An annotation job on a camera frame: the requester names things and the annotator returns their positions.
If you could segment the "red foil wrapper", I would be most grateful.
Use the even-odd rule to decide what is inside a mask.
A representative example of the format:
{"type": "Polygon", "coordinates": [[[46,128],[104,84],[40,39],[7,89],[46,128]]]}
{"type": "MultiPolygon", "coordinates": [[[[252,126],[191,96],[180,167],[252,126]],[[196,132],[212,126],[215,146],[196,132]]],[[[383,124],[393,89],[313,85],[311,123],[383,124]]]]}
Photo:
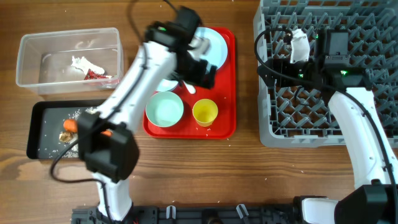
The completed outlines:
{"type": "Polygon", "coordinates": [[[105,79],[108,78],[106,75],[98,74],[92,70],[88,70],[84,80],[97,80],[97,79],[105,79]]]}

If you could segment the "yellow plastic cup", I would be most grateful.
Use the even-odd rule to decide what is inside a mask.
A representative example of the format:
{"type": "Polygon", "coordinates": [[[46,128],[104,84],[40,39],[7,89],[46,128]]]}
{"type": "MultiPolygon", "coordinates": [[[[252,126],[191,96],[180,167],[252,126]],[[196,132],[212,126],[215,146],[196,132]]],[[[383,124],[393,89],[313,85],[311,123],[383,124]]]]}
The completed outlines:
{"type": "Polygon", "coordinates": [[[210,99],[201,99],[193,105],[192,114],[198,125],[208,127],[217,118],[218,106],[210,99]]]}

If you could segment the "green bowl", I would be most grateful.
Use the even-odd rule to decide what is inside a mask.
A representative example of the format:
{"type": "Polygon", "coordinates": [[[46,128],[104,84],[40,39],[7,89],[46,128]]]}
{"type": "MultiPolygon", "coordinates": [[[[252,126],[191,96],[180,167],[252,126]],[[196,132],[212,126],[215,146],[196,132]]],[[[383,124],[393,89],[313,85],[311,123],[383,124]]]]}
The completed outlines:
{"type": "Polygon", "coordinates": [[[182,99],[175,93],[163,91],[154,94],[146,104],[147,119],[155,126],[169,128],[177,124],[184,112],[182,99]]]}

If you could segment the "white tissue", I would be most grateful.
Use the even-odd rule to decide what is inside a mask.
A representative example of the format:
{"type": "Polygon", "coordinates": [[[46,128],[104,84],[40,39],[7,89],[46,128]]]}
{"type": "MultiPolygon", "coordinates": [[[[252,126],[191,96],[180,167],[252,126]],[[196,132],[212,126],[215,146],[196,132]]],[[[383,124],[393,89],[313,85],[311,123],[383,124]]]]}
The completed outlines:
{"type": "Polygon", "coordinates": [[[102,67],[94,65],[85,57],[74,57],[72,56],[72,66],[80,69],[84,74],[87,74],[89,71],[94,72],[98,75],[104,75],[105,70],[102,67]]]}

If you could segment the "brown shiitake mushroom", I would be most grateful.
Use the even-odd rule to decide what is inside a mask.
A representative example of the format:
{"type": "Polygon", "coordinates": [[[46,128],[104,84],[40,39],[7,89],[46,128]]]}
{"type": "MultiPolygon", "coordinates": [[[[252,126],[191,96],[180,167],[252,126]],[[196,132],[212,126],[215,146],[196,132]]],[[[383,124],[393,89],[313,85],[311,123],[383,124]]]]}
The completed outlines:
{"type": "Polygon", "coordinates": [[[61,132],[58,139],[60,142],[64,142],[64,143],[69,143],[71,140],[73,140],[74,138],[74,134],[71,132],[61,132]]]}

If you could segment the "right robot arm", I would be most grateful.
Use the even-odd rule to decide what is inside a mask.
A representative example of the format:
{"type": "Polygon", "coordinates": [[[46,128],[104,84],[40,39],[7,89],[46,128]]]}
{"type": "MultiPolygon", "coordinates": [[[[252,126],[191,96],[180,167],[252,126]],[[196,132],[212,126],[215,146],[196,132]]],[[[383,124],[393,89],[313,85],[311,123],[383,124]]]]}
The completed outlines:
{"type": "Polygon", "coordinates": [[[321,93],[344,137],[354,172],[354,191],[342,200],[296,198],[302,223],[396,223],[397,158],[377,115],[365,69],[350,64],[348,33],[324,30],[310,49],[300,29],[285,30],[288,59],[259,62],[267,85],[302,86],[321,93]]]}

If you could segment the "light blue bowl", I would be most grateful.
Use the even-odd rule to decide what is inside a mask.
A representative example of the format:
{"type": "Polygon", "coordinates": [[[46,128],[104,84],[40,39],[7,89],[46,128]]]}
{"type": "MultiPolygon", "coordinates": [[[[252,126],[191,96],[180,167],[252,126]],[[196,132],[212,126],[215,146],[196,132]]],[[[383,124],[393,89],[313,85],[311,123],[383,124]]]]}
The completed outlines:
{"type": "Polygon", "coordinates": [[[178,81],[176,80],[166,80],[163,79],[157,88],[155,89],[157,92],[163,92],[163,91],[173,91],[178,85],[178,81]]]}

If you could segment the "orange carrot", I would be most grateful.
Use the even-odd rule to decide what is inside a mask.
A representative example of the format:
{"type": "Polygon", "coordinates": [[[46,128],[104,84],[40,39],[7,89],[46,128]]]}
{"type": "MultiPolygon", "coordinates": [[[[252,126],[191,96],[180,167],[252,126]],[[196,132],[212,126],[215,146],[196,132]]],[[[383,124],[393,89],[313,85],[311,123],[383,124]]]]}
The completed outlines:
{"type": "Polygon", "coordinates": [[[78,132],[78,124],[77,121],[74,119],[66,119],[63,123],[63,127],[65,131],[70,133],[77,133],[78,132]]]}

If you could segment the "light blue plate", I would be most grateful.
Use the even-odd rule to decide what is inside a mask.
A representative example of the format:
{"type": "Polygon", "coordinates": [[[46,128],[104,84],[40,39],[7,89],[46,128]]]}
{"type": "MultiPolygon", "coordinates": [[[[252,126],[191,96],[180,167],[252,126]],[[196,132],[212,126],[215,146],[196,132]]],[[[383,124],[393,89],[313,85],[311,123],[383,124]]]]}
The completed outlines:
{"type": "Polygon", "coordinates": [[[224,38],[214,29],[199,27],[195,36],[209,40],[208,48],[199,59],[206,60],[210,65],[220,69],[228,56],[228,47],[224,38]]]}

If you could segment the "white plastic spoon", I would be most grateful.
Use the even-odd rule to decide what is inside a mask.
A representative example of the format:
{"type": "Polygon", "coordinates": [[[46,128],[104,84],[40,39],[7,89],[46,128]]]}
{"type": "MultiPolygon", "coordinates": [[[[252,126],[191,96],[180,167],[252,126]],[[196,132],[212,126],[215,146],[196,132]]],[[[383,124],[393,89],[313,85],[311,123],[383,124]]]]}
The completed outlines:
{"type": "Polygon", "coordinates": [[[193,85],[188,84],[187,82],[184,82],[184,85],[185,85],[187,91],[189,92],[189,94],[193,95],[193,94],[196,93],[196,89],[195,89],[195,87],[193,85]]]}

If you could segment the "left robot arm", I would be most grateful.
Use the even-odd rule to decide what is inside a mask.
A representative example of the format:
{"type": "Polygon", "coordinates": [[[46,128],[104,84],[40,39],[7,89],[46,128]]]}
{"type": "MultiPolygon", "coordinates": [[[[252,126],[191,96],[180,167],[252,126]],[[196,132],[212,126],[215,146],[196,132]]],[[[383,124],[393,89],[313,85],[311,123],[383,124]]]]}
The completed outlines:
{"type": "Polygon", "coordinates": [[[183,6],[173,21],[149,25],[119,86],[96,113],[83,113],[78,118],[79,158],[93,174],[100,196],[94,221],[129,220],[133,202],[128,177],[139,158],[133,132],[160,82],[171,79],[206,89],[214,87],[216,66],[191,54],[199,50],[191,43],[200,25],[200,16],[183,6]]]}

